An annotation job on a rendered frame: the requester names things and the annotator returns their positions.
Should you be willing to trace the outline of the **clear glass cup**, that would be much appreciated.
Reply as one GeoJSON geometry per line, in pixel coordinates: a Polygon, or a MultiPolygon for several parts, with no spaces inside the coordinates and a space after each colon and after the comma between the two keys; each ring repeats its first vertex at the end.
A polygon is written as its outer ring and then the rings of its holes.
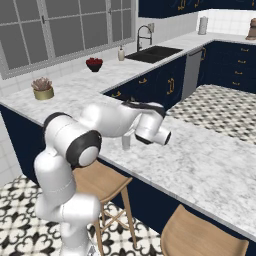
{"type": "Polygon", "coordinates": [[[130,143],[131,143],[131,132],[127,132],[122,136],[122,149],[123,150],[129,150],[130,149],[130,143]]]}

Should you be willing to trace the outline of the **navy drawer front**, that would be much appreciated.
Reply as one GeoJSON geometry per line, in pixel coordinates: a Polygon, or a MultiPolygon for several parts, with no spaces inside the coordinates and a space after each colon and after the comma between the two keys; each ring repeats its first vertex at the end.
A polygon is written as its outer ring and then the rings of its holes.
{"type": "Polygon", "coordinates": [[[105,95],[111,97],[112,94],[116,94],[118,91],[121,92],[121,95],[115,99],[118,99],[121,101],[129,101],[132,98],[131,88],[125,84],[120,85],[111,90],[108,90],[107,92],[105,92],[105,95]]]}
{"type": "Polygon", "coordinates": [[[154,82],[156,79],[156,72],[151,71],[143,74],[142,76],[135,79],[135,91],[132,95],[132,99],[137,102],[150,102],[153,91],[154,91],[154,82]],[[147,79],[147,82],[144,84],[139,84],[138,81],[142,81],[144,78],[147,79]]]}

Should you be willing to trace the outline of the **navy dining counter base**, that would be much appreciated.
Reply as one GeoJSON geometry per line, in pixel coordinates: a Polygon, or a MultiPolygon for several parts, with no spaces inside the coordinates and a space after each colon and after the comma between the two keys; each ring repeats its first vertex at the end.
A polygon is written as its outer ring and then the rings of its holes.
{"type": "MultiPolygon", "coordinates": [[[[0,112],[23,174],[29,180],[38,184],[34,170],[34,159],[45,148],[42,126],[29,121],[2,104],[0,104],[0,112]]],[[[158,188],[138,179],[134,174],[132,174],[132,177],[133,181],[128,186],[132,213],[154,230],[162,231],[171,214],[182,203],[191,213],[209,221],[228,234],[239,239],[247,238],[241,232],[236,232],[234,228],[229,228],[227,224],[212,218],[209,212],[203,213],[201,209],[196,209],[184,200],[165,194],[158,188]]],[[[249,246],[246,256],[256,256],[256,240],[247,239],[249,240],[249,246]]]]}

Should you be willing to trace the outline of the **navy cupboard door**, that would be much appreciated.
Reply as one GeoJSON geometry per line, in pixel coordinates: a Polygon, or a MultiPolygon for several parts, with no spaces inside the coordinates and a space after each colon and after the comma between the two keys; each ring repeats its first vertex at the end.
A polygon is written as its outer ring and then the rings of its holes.
{"type": "Polygon", "coordinates": [[[183,89],[184,73],[186,65],[186,56],[183,55],[175,60],[175,70],[173,73],[174,91],[172,93],[171,105],[174,106],[180,101],[183,89]]]}
{"type": "Polygon", "coordinates": [[[168,91],[168,79],[172,77],[172,71],[170,65],[163,65],[158,72],[155,84],[155,97],[156,102],[166,107],[166,100],[168,91]]]}

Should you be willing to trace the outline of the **wooden bar stool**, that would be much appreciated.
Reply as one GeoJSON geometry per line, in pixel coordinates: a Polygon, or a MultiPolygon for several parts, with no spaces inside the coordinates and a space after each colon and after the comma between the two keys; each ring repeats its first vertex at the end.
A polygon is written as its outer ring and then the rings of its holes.
{"type": "Polygon", "coordinates": [[[245,256],[249,241],[235,238],[179,205],[160,239],[164,256],[245,256]]]}
{"type": "Polygon", "coordinates": [[[113,223],[118,222],[124,229],[129,229],[134,247],[137,247],[134,225],[132,220],[127,186],[132,178],[125,177],[115,171],[95,161],[92,165],[84,168],[76,168],[73,171],[77,191],[82,193],[94,194],[98,197],[101,204],[102,221],[96,220],[93,225],[96,230],[98,249],[103,253],[102,233],[113,223]],[[112,216],[104,211],[104,205],[121,194],[124,209],[116,216],[112,216]]]}

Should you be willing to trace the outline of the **dark bowl of red fruit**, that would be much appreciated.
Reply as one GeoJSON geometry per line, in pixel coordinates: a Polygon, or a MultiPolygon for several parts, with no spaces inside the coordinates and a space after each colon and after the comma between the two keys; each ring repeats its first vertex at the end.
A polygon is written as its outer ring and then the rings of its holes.
{"type": "Polygon", "coordinates": [[[86,65],[92,72],[98,72],[102,64],[103,64],[102,59],[89,58],[86,60],[86,65]]]}

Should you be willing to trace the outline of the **black sink basin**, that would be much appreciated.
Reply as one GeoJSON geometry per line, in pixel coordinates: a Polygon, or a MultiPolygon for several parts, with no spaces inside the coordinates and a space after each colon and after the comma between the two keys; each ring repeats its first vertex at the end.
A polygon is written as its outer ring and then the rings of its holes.
{"type": "Polygon", "coordinates": [[[179,52],[181,52],[181,49],[164,46],[153,46],[148,49],[144,49],[133,54],[126,55],[126,58],[130,60],[153,64],[179,52]]]}

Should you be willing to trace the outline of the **grey dishwasher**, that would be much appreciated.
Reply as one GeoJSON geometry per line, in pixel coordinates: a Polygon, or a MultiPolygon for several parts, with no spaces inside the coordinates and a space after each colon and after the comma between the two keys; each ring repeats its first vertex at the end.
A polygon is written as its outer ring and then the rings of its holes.
{"type": "Polygon", "coordinates": [[[202,50],[203,48],[198,48],[187,54],[181,100],[185,100],[196,90],[202,50]]]}

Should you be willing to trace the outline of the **black sink tap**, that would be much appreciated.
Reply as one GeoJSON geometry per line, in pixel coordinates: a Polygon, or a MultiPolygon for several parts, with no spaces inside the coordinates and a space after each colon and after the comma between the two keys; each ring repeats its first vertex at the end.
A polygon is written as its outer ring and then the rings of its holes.
{"type": "Polygon", "coordinates": [[[153,38],[152,38],[152,31],[151,31],[151,29],[149,28],[149,26],[147,26],[147,25],[142,25],[142,26],[140,26],[139,27],[139,29],[138,29],[138,31],[137,31],[137,45],[136,45],[136,49],[137,49],[137,52],[139,52],[141,49],[142,49],[142,46],[141,46],[141,44],[140,44],[140,40],[141,39],[148,39],[149,40],[149,44],[150,45],[152,45],[152,43],[153,43],[153,38]],[[150,36],[149,37],[145,37],[145,36],[141,36],[140,35],[140,30],[142,29],[142,28],[147,28],[148,29],[148,32],[149,32],[149,34],[150,34],[150,36]]]}

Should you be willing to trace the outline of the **succulent in gold pot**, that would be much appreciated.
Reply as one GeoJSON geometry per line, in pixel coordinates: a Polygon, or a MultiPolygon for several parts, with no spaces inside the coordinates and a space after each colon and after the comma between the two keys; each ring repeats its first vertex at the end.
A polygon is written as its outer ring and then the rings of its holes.
{"type": "Polygon", "coordinates": [[[48,78],[41,77],[34,80],[31,87],[37,100],[48,100],[54,96],[52,82],[48,78]]]}

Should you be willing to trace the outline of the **grey framed window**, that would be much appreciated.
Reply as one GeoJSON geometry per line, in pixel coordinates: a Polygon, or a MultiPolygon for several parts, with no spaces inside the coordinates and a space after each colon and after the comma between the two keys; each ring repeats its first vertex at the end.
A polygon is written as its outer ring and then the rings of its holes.
{"type": "Polygon", "coordinates": [[[136,0],[0,0],[4,79],[135,40],[136,0]]]}

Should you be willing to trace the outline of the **white paper towel roll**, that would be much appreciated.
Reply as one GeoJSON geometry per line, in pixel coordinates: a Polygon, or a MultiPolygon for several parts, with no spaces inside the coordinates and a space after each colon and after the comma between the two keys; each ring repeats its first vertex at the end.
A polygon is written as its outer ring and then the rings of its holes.
{"type": "Polygon", "coordinates": [[[208,25],[208,18],[206,16],[201,17],[200,22],[199,22],[199,29],[198,29],[198,34],[199,35],[205,35],[206,34],[207,25],[208,25]]]}

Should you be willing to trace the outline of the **brown jar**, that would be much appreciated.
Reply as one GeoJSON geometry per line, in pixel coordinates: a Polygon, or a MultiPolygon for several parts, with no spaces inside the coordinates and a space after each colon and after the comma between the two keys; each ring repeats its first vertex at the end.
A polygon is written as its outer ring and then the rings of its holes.
{"type": "Polygon", "coordinates": [[[253,18],[250,22],[250,29],[246,37],[247,40],[256,40],[256,18],[253,18]]]}

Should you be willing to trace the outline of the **navy wall cupboards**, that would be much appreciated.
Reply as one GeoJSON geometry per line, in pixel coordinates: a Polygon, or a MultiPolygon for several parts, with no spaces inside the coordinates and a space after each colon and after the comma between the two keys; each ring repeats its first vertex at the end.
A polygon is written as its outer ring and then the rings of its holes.
{"type": "Polygon", "coordinates": [[[169,18],[207,9],[256,10],[256,0],[139,0],[138,16],[169,18]]]}

